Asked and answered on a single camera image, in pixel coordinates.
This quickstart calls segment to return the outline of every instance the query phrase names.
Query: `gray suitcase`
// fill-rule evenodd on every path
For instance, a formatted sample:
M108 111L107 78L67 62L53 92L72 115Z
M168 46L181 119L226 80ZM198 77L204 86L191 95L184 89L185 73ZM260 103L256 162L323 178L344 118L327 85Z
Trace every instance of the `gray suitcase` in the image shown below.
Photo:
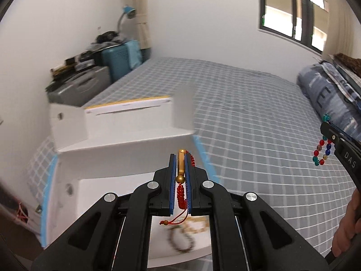
M96 66L71 77L60 88L48 93L50 103L81 107L111 85L108 67Z

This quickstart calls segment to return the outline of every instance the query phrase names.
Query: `blue lamp shade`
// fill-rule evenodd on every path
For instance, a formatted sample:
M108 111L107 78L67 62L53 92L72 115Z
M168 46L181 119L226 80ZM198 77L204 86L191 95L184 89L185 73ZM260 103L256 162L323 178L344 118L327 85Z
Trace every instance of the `blue lamp shade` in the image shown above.
M133 7L127 5L123 8L123 11L129 19L135 17L135 9Z

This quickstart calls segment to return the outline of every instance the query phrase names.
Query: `blue gripper pad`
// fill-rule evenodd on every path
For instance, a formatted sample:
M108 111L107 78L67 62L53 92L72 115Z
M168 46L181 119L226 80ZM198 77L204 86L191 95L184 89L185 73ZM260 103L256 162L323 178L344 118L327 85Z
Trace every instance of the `blue gripper pad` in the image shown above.
M172 177L170 179L169 190L169 212L173 215L174 212L174 196L176 195L176 172L177 172L177 157L174 156L172 164Z
M192 211L192 189L191 189L191 177L189 175L188 167L188 158L187 155L184 155L184 170L185 170L185 193L187 195L187 208L188 213L191 214Z

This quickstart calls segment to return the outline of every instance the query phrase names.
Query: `yellow bead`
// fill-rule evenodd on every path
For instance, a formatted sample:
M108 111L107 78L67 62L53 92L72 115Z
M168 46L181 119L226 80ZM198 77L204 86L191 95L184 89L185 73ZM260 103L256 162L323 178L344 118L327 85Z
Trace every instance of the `yellow bead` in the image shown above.
M183 184L185 182L185 178L183 175L178 175L176 177L176 182L179 183L179 184Z

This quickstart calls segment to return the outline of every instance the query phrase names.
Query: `curtain tieback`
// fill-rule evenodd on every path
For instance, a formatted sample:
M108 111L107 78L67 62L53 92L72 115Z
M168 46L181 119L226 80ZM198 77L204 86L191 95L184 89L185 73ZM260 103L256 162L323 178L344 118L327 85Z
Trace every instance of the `curtain tieback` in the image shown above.
M135 24L147 23L148 17L147 14L137 14L135 17Z

